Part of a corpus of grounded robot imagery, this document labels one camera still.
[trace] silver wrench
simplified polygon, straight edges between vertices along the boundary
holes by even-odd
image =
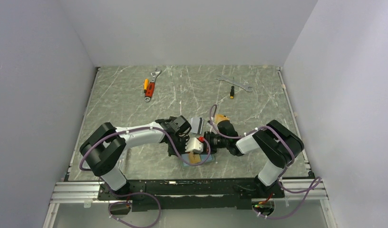
[[[243,85],[243,84],[240,84],[240,83],[237,83],[237,82],[234,82],[230,79],[228,79],[228,77],[224,76],[224,75],[218,75],[216,80],[219,80],[219,81],[225,81],[225,82],[229,82],[230,84],[233,84],[235,86],[238,86],[244,90],[246,90],[247,92],[253,92],[253,88],[249,85]]]

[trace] open-end wrench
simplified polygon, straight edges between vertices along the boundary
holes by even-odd
[[[235,86],[238,86],[244,90],[246,90],[247,92],[253,92],[253,88],[249,85],[243,85],[243,84],[240,84],[240,83],[237,83],[237,82],[234,82],[230,79],[228,79],[228,77],[224,76],[224,75],[218,75],[216,80],[219,80],[219,81],[225,81],[225,82],[229,82],[230,84],[233,84]]]
[[[146,102],[150,102],[151,101],[152,95],[154,94],[154,90],[155,90],[156,78],[160,75],[161,72],[162,72],[161,69],[158,70],[156,68],[156,70],[151,73],[152,80],[149,82],[149,85],[146,88],[146,93],[145,93],[144,101],[146,101]]]

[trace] red object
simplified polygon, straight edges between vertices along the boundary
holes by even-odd
[[[154,90],[155,90],[155,82],[150,82],[148,87],[146,88],[145,97],[152,98],[152,95],[154,94]]]

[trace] table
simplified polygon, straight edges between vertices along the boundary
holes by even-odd
[[[156,80],[152,100],[144,102],[145,78],[156,67],[163,70]],[[251,84],[253,92],[217,81],[219,74],[242,84]],[[203,117],[218,104],[217,113],[230,117],[239,134],[276,119],[292,132],[295,125],[275,66],[104,66],[100,67],[77,142],[69,181],[94,181],[92,172],[81,171],[80,145],[104,122],[116,127],[144,125],[156,119],[183,115],[186,119]],[[123,152],[117,164],[127,179],[205,179],[255,177],[268,158],[260,150],[242,157],[219,149],[215,161],[196,167],[183,167],[177,157],[169,157],[167,144],[146,144]],[[300,154],[284,177],[308,176]]]

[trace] wall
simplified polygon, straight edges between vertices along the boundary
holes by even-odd
[[[94,66],[55,0],[0,0],[0,228],[42,227]]]
[[[319,0],[284,79],[339,227],[388,227],[388,1]]]
[[[282,66],[317,0],[60,0],[96,66]]]

